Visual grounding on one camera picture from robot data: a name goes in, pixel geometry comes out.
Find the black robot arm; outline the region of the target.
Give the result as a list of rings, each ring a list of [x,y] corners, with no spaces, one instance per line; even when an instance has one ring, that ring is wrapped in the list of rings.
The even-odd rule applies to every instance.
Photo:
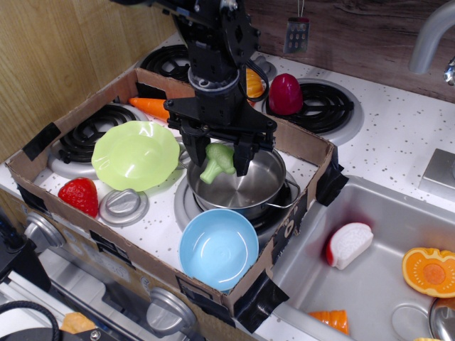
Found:
[[[122,1],[156,6],[172,16],[188,49],[188,81],[194,97],[169,99],[168,125],[179,130],[192,162],[201,166],[211,139],[232,143],[238,176],[260,150],[272,151],[277,123],[251,107],[246,70],[255,69],[260,31],[243,1]]]

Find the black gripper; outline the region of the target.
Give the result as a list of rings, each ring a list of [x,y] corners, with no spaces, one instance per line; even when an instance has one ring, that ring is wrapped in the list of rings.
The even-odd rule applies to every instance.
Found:
[[[253,109],[247,99],[246,72],[229,82],[209,82],[188,73],[194,97],[169,99],[168,125],[180,131],[192,162],[202,166],[210,138],[234,143],[238,177],[247,175],[250,161],[261,148],[273,148],[277,124]]]

